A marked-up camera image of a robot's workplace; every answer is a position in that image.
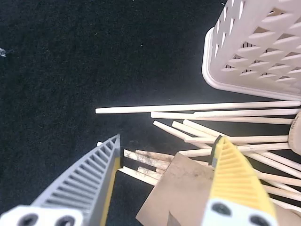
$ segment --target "laundry basket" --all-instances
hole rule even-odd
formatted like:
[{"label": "laundry basket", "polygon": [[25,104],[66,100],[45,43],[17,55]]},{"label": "laundry basket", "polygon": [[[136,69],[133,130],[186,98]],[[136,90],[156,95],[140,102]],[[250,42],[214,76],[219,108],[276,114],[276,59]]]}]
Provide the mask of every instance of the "laundry basket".
[{"label": "laundry basket", "polygon": [[206,82],[238,93],[301,99],[301,0],[228,0],[205,38]]}]

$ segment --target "black surface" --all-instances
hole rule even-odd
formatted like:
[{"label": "black surface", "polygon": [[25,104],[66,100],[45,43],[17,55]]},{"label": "black surface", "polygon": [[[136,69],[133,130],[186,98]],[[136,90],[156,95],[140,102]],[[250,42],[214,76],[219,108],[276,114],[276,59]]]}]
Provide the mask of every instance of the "black surface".
[{"label": "black surface", "polygon": [[[147,113],[95,115],[96,107],[267,100],[215,90],[202,78],[205,34],[222,8],[220,0],[2,0],[0,48],[14,53],[0,57],[0,212],[30,204],[117,133],[131,150],[193,148],[153,126]],[[229,135],[289,129],[204,124]],[[140,225],[135,216],[151,188],[117,173],[108,225]]]}]

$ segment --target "brown cardboard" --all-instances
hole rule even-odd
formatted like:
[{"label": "brown cardboard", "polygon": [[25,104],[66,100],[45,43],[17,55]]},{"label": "brown cardboard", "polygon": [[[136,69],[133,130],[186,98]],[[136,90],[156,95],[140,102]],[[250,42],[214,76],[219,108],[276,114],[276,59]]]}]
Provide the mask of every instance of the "brown cardboard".
[{"label": "brown cardboard", "polygon": [[[166,226],[172,215],[181,226],[199,226],[213,178],[213,171],[177,154],[162,179],[138,212],[144,226]],[[301,218],[276,206],[279,226],[299,226]]]}]

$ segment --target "pile of sticks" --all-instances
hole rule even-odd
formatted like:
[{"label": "pile of sticks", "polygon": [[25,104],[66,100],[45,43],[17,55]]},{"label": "pile of sticks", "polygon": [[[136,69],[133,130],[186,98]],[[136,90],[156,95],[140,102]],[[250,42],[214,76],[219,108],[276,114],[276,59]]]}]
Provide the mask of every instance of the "pile of sticks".
[{"label": "pile of sticks", "polygon": [[[179,153],[187,157],[207,156],[211,153],[211,146],[215,139],[219,136],[227,136],[216,130],[207,128],[199,123],[191,120],[205,121],[234,121],[234,122],[250,122],[250,123],[272,123],[291,125],[292,119],[283,118],[267,118],[257,117],[266,115],[294,115],[298,114],[300,109],[268,109],[268,110],[239,110],[239,111],[215,111],[215,112],[194,112],[194,113],[165,113],[163,111],[190,111],[190,110],[213,110],[213,109],[238,109],[238,108],[267,108],[267,107],[294,107],[300,106],[299,101],[279,101],[279,102],[255,102],[255,103],[224,103],[224,104],[204,104],[204,105],[170,105],[170,106],[145,106],[145,107],[118,107],[118,108],[100,108],[96,109],[96,113],[135,113],[150,112],[152,118],[165,119],[184,119],[182,122],[173,121],[172,126],[165,125],[161,122],[154,121],[154,125],[161,128],[165,132],[172,134],[186,143],[191,143],[198,149],[179,151]],[[255,170],[259,179],[266,181],[272,186],[264,185],[269,194],[282,196],[292,200],[301,202],[301,192],[290,187],[301,187],[301,164],[279,156],[269,151],[291,149],[288,143],[288,135],[280,136],[256,136],[256,137],[229,137],[231,142],[238,146],[238,149],[245,156],[260,161],[270,167],[283,171],[296,178],[282,177],[272,175]],[[272,144],[255,144],[250,143],[271,143]],[[131,152],[125,150],[125,157],[142,162],[156,168],[156,171],[139,167],[133,170],[128,167],[120,169],[120,171],[155,186],[165,170],[168,168],[173,159],[172,155],[164,153],[147,152],[136,150]],[[196,161],[197,163],[210,167],[207,162]],[[301,208],[290,205],[288,203],[272,199],[272,201],[285,208],[294,210],[301,214]]]}]

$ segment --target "white debris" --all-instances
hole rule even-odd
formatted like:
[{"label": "white debris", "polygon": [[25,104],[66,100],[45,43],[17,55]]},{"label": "white debris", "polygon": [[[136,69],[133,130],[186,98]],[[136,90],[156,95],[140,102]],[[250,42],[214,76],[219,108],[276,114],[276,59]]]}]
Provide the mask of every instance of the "white debris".
[{"label": "white debris", "polygon": [[0,56],[1,57],[6,57],[6,51],[2,48],[0,48]]}]

